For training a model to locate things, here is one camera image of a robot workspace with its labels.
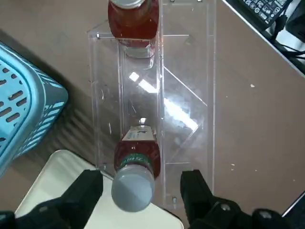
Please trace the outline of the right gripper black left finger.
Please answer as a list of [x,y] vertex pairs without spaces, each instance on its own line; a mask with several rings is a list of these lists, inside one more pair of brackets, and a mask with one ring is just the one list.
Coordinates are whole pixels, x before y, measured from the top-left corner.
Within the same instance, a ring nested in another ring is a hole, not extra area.
[[103,193],[99,170],[84,170],[58,198],[36,205],[17,217],[12,211],[0,212],[2,229],[83,229]]

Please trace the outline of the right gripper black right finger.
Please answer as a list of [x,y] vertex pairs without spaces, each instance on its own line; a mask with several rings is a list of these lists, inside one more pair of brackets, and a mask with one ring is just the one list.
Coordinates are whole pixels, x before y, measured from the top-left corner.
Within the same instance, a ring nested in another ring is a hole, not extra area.
[[249,215],[236,202],[213,195],[199,170],[182,172],[180,192],[191,229],[291,228],[276,211],[258,208]]

